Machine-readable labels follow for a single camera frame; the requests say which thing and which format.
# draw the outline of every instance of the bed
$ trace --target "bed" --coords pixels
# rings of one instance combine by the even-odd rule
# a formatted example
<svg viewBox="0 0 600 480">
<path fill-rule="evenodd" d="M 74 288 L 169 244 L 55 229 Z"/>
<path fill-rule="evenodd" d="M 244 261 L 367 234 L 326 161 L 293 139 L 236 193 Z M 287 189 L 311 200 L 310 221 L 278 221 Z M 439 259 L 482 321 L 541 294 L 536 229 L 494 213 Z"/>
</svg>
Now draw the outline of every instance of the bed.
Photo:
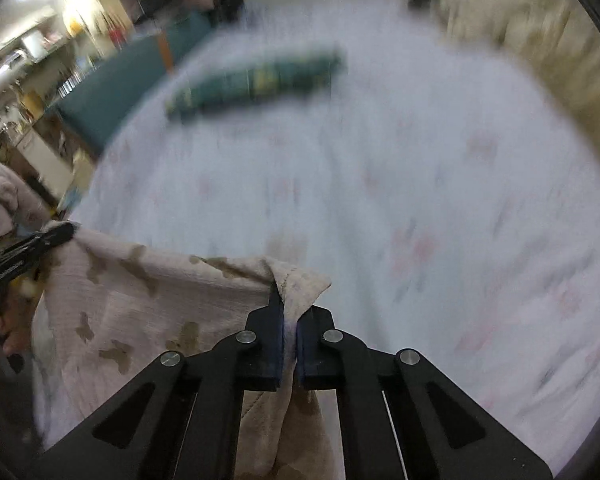
<svg viewBox="0 0 600 480">
<path fill-rule="evenodd" d="M 315 48 L 346 54 L 331 91 L 166 117 L 190 80 Z M 72 220 L 330 276 L 318 302 L 339 327 L 419 349 L 554 474 L 600 416 L 600 161 L 524 63 L 450 46 L 401 0 L 286 7 L 206 40 L 126 118 Z M 47 445 L 80 420 L 54 380 Z"/>
</svg>

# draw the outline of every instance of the beige towel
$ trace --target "beige towel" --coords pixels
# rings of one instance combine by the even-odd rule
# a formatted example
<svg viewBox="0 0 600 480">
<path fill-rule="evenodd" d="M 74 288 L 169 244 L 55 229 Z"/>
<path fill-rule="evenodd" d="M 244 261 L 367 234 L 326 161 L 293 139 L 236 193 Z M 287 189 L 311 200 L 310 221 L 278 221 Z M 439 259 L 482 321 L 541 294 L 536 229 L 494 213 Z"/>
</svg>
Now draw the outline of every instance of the beige towel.
<svg viewBox="0 0 600 480">
<path fill-rule="evenodd" d="M 270 258 L 158 252 L 85 229 L 51 260 L 43 301 L 64 385 L 83 416 L 165 350 L 207 351 L 242 330 L 275 282 L 285 303 L 282 387 L 245 393 L 236 476 L 333 477 L 315 394 L 292 384 L 296 322 L 330 285 L 325 277 Z"/>
<path fill-rule="evenodd" d="M 455 41 L 491 41 L 528 63 L 600 156 L 600 32 L 578 0 L 436 0 Z"/>
<path fill-rule="evenodd" d="M 0 237 L 13 231 L 14 220 L 38 230 L 50 218 L 42 199 L 17 174 L 0 164 Z"/>
</svg>

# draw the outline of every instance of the metal screw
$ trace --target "metal screw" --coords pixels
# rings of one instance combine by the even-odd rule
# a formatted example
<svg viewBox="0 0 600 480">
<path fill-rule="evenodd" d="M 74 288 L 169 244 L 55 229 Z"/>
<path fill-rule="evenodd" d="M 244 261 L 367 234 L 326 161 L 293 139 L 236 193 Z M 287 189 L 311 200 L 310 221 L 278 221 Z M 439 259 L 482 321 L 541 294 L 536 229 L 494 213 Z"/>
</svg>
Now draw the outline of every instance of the metal screw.
<svg viewBox="0 0 600 480">
<path fill-rule="evenodd" d="M 247 345 L 256 341 L 256 333 L 251 330 L 243 330 L 242 332 L 238 332 L 235 338 L 238 340 L 238 343 Z"/>
<path fill-rule="evenodd" d="M 420 354 L 415 350 L 403 350 L 400 352 L 400 361 L 406 365 L 416 365 L 420 361 Z"/>
<path fill-rule="evenodd" d="M 334 328 L 327 330 L 324 334 L 322 334 L 322 338 L 327 343 L 339 343 L 342 341 L 342 337 L 342 332 Z"/>
<path fill-rule="evenodd" d="M 164 366 L 175 366 L 180 362 L 180 354 L 177 352 L 165 352 L 160 356 L 160 364 Z"/>
</svg>

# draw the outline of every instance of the black tool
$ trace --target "black tool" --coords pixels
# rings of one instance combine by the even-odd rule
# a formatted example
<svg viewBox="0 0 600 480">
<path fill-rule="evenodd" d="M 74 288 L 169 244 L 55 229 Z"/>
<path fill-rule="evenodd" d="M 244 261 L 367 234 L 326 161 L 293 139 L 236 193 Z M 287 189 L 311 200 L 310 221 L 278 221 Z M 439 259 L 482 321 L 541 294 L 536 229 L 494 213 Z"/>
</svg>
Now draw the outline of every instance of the black tool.
<svg viewBox="0 0 600 480">
<path fill-rule="evenodd" d="M 233 478 L 243 393 L 280 385 L 282 335 L 274 286 L 245 330 L 189 358 L 163 353 L 44 453 L 29 479 Z M 553 478 L 415 350 L 368 349 L 314 306 L 298 323 L 297 352 L 305 389 L 337 391 L 347 479 L 404 480 L 404 471 L 409 480 Z"/>
<path fill-rule="evenodd" d="M 6 248 L 0 254 L 0 287 L 39 264 L 43 256 L 67 243 L 74 233 L 75 226 L 71 222 L 62 222 Z"/>
</svg>

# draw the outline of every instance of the orange stripe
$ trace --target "orange stripe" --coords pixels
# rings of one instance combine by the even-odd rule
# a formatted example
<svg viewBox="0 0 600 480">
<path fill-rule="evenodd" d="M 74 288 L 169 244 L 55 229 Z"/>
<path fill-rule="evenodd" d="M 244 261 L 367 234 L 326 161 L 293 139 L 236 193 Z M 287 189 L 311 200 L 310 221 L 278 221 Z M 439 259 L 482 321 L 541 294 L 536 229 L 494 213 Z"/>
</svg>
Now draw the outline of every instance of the orange stripe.
<svg viewBox="0 0 600 480">
<path fill-rule="evenodd" d="M 160 57 L 162 58 L 164 68 L 167 72 L 171 73 L 173 72 L 173 56 L 171 55 L 171 49 L 169 48 L 167 35 L 164 32 L 161 32 L 158 34 L 157 40 L 158 49 L 160 50 Z"/>
</svg>

